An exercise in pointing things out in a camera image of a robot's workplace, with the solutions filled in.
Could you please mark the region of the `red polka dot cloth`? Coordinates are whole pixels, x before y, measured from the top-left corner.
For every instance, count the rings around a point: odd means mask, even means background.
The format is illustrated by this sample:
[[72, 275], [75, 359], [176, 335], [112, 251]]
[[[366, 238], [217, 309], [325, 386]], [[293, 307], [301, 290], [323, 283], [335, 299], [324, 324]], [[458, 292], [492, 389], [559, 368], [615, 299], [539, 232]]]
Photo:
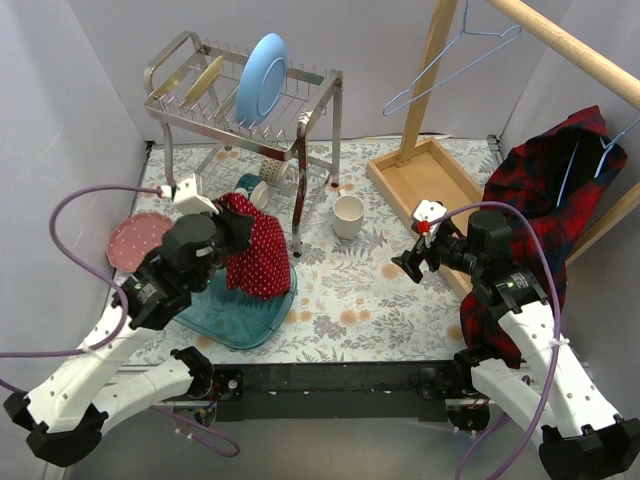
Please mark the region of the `red polka dot cloth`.
[[226, 285], [263, 300], [289, 292], [291, 273], [287, 243], [277, 218], [263, 213], [239, 193], [219, 198], [222, 206], [254, 220], [247, 250], [226, 262]]

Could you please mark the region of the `red plaid skirt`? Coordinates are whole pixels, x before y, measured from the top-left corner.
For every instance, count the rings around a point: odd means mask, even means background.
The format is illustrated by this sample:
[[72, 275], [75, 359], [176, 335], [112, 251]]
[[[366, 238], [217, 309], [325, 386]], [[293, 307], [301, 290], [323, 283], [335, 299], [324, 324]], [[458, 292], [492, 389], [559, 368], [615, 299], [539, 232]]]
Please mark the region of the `red plaid skirt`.
[[526, 217], [505, 215], [514, 259], [560, 300], [567, 259], [628, 158], [619, 145], [607, 151], [609, 142], [599, 107], [584, 108], [512, 148], [484, 187], [484, 200], [510, 204]]

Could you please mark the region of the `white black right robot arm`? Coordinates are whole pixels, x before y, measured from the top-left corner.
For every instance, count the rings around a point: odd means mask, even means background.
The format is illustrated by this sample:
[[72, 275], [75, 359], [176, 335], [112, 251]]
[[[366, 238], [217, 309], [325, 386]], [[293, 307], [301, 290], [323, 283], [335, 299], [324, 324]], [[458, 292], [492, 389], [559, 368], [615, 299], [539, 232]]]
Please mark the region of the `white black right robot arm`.
[[540, 392], [485, 346], [457, 354], [454, 389], [464, 397], [480, 393], [493, 400], [524, 432], [520, 444], [493, 477], [508, 469], [524, 448], [537, 448], [552, 479], [606, 479], [627, 471], [639, 454], [639, 421], [625, 419], [601, 394], [572, 351], [561, 327], [556, 291], [546, 292], [535, 276], [513, 259], [512, 230], [503, 216], [508, 206], [481, 202], [468, 206], [465, 237], [452, 213], [423, 200], [411, 215], [414, 247], [393, 258], [414, 282], [421, 265], [467, 274], [472, 292], [517, 346]]

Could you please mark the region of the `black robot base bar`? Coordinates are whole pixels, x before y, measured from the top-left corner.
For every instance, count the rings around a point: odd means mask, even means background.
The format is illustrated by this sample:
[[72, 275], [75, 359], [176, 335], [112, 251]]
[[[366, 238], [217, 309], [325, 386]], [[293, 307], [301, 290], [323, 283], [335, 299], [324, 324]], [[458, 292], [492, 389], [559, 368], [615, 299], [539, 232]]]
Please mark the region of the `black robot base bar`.
[[452, 360], [217, 365], [211, 391], [170, 401], [213, 404], [219, 422], [402, 418], [480, 431], [492, 415]]

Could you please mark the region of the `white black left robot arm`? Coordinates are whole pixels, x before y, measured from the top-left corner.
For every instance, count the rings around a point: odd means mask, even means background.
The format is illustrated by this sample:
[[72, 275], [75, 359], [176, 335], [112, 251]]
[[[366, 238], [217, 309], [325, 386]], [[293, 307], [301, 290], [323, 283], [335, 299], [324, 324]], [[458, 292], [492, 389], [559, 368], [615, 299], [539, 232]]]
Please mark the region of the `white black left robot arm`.
[[229, 210], [181, 217], [117, 288], [78, 350], [39, 386], [9, 395], [4, 409], [27, 431], [26, 443], [37, 458], [71, 466], [131, 416], [165, 399], [200, 400], [211, 392], [214, 368], [194, 347], [174, 350], [160, 365], [127, 380], [112, 378], [190, 307], [193, 294], [206, 289], [225, 260], [249, 247], [253, 223]]

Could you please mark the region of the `patterned cup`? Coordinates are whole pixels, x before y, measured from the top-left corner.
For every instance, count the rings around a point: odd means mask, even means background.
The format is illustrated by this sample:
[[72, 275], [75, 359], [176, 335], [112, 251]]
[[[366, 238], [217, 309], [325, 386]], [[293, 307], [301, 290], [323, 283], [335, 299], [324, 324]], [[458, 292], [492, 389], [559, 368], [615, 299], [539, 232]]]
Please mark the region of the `patterned cup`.
[[266, 157], [260, 164], [258, 175], [268, 184], [277, 185], [286, 178], [289, 168], [288, 162]]

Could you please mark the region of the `floral tablecloth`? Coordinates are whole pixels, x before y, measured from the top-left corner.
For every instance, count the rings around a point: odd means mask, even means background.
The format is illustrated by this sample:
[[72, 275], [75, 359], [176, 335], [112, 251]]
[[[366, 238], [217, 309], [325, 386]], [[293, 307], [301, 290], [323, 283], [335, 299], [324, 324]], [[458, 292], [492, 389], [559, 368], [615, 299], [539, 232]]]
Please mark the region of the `floral tablecloth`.
[[[499, 164], [495, 142], [438, 138], [440, 144], [483, 185]], [[128, 365], [155, 365], [170, 350], [196, 346], [212, 363], [293, 363], [331, 361], [402, 361], [452, 358], [464, 348], [460, 300], [438, 274], [425, 272], [414, 284], [390, 262], [414, 244], [366, 176], [367, 163], [396, 150], [399, 140], [342, 140], [340, 185], [363, 200], [362, 230], [352, 242], [332, 229], [337, 190], [323, 186], [325, 171], [310, 175], [302, 256], [290, 257], [297, 290], [282, 326], [261, 346], [233, 350], [175, 321], [134, 352]], [[208, 194], [230, 191], [244, 173], [257, 173], [261, 157], [223, 147], [174, 147], [174, 176], [200, 171]]]

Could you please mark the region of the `white ceramic mug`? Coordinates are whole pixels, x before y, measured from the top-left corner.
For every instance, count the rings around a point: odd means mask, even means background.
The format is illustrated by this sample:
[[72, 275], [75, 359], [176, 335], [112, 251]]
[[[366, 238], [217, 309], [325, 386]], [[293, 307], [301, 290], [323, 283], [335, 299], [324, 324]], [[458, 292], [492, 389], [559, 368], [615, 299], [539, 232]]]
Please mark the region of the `white ceramic mug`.
[[359, 234], [365, 216], [364, 202], [345, 190], [338, 191], [338, 198], [332, 205], [333, 229], [345, 240], [353, 240]]

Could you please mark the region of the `clear blue glass tray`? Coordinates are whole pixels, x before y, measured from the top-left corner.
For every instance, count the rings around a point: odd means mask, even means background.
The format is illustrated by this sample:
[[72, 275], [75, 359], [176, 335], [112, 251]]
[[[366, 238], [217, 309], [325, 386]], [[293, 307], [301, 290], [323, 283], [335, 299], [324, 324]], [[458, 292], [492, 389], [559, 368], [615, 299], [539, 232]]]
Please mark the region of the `clear blue glass tray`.
[[191, 295], [191, 305], [174, 321], [235, 350], [264, 344], [282, 325], [297, 290], [297, 276], [290, 267], [291, 285], [284, 296], [263, 300], [242, 290], [230, 290], [226, 271], [220, 270], [207, 288]]

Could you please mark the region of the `pink polka dot plate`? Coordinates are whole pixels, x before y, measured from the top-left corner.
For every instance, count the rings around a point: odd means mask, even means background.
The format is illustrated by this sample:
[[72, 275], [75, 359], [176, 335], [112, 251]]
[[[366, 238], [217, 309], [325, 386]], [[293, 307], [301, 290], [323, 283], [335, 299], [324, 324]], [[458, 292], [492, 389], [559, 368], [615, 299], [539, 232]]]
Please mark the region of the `pink polka dot plate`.
[[162, 244], [173, 225], [169, 217], [158, 212], [141, 212], [124, 220], [107, 240], [109, 263], [120, 271], [135, 272], [146, 255]]

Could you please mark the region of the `steel dish rack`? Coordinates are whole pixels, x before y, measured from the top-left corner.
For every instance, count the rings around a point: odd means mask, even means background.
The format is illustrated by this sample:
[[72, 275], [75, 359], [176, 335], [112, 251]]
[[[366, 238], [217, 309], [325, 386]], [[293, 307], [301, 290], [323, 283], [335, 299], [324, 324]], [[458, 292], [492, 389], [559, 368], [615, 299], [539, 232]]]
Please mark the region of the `steel dish rack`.
[[[205, 97], [184, 106], [187, 90], [213, 61], [224, 65]], [[175, 185], [172, 127], [212, 138], [223, 146], [237, 147], [281, 162], [297, 161], [298, 186], [292, 212], [292, 249], [302, 254], [302, 224], [307, 190], [313, 166], [327, 171], [324, 182], [340, 183], [340, 148], [343, 104], [343, 73], [317, 73], [302, 66], [286, 67], [287, 79], [274, 110], [257, 124], [240, 120], [236, 101], [241, 74], [249, 60], [247, 52], [229, 46], [203, 42], [190, 31], [179, 33], [147, 65], [143, 83], [147, 92], [145, 109], [157, 120], [164, 135], [165, 177]], [[317, 159], [309, 153], [309, 137], [325, 113], [332, 114], [331, 159]]]

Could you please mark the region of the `cream yellow plate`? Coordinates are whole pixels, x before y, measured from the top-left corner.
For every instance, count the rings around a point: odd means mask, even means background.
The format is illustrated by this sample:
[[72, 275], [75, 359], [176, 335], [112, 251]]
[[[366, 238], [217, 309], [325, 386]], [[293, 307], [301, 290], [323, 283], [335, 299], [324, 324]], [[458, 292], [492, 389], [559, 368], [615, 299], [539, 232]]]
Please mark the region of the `cream yellow plate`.
[[185, 94], [181, 103], [182, 107], [190, 108], [207, 92], [213, 85], [224, 66], [224, 57], [222, 55], [216, 57], [210, 65], [196, 79], [188, 92]]

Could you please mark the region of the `light blue plate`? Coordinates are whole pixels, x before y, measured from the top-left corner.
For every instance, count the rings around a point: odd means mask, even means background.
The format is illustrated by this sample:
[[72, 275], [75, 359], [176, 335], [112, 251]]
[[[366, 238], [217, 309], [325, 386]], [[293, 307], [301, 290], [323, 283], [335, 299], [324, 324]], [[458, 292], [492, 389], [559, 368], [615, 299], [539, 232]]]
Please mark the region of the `light blue plate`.
[[236, 94], [236, 119], [243, 128], [260, 124], [279, 101], [286, 82], [289, 51], [277, 33], [255, 46], [241, 75]]

